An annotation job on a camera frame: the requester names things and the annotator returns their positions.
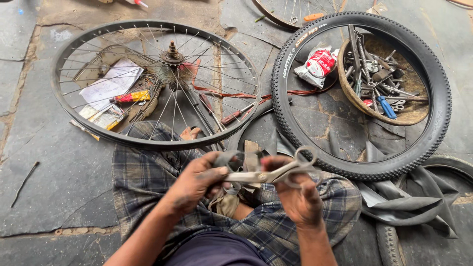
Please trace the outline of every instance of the checkered cloth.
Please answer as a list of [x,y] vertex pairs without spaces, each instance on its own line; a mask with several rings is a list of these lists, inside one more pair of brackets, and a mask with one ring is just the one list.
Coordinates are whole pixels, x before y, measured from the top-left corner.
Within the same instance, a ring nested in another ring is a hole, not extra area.
[[[155,125],[155,121],[135,123],[129,135],[149,139]],[[159,123],[152,139],[169,141],[170,131],[168,126]],[[174,139],[180,139],[178,134],[173,134]],[[141,151],[116,146],[112,164],[113,193],[122,241],[127,240],[139,226],[186,165],[200,156],[198,150]],[[324,220],[333,246],[348,234],[357,221],[361,195],[346,178],[330,173],[326,175],[317,190],[324,202]],[[269,265],[299,265],[296,226],[284,212],[274,186],[262,184],[261,189],[252,194],[244,193],[244,196],[254,210],[240,221],[209,212],[208,200],[200,202],[174,227],[157,262],[165,260],[199,233],[225,231],[248,239]]]

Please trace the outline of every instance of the metal scissors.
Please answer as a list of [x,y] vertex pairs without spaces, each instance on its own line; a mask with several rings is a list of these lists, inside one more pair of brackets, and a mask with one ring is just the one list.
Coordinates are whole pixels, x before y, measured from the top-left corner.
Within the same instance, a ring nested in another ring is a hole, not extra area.
[[[301,151],[310,151],[312,160],[309,162],[301,161],[298,154]],[[293,183],[289,179],[290,174],[296,173],[317,173],[319,172],[313,167],[317,160],[317,154],[314,147],[300,146],[294,153],[294,160],[274,171],[263,172],[229,172],[224,181],[246,182],[246,183],[277,183],[284,182],[292,188],[301,188],[299,184]],[[322,182],[322,175],[319,175],[317,186]]]

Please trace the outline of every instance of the foot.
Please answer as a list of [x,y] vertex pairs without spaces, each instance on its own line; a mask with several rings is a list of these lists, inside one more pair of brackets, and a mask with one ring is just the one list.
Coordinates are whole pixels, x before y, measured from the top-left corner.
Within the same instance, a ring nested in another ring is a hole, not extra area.
[[184,129],[184,131],[182,131],[181,138],[185,141],[195,140],[197,139],[197,134],[199,134],[200,131],[202,131],[202,129],[198,127],[192,130],[190,127],[187,127],[186,129]]

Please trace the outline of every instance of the red-handled screwdriver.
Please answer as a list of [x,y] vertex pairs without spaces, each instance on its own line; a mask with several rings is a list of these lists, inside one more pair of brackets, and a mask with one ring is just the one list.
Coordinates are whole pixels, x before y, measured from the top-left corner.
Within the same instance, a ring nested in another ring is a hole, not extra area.
[[220,120],[220,122],[222,122],[222,124],[224,125],[228,125],[230,122],[232,122],[233,120],[235,120],[235,118],[237,118],[238,116],[240,116],[242,114],[242,112],[245,112],[246,110],[250,109],[253,107],[253,104],[250,104],[248,105],[247,107],[241,109],[241,111],[236,111],[234,112],[233,114],[231,115],[227,115],[226,117],[222,118],[222,120]]
[[219,119],[215,116],[215,113],[212,109],[212,105],[210,104],[209,98],[203,94],[199,94],[199,98],[201,99],[202,103],[206,106],[207,110],[209,111],[209,114],[212,115],[213,119],[219,126],[220,131],[224,131],[226,129],[222,124],[220,124]]

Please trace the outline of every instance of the wheel hub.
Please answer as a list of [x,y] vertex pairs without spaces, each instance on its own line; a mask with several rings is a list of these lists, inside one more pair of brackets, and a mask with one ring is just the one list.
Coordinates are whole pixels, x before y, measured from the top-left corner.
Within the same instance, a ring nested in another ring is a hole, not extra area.
[[171,41],[169,49],[161,54],[161,59],[169,66],[179,66],[184,62],[184,56],[177,51],[174,41]]

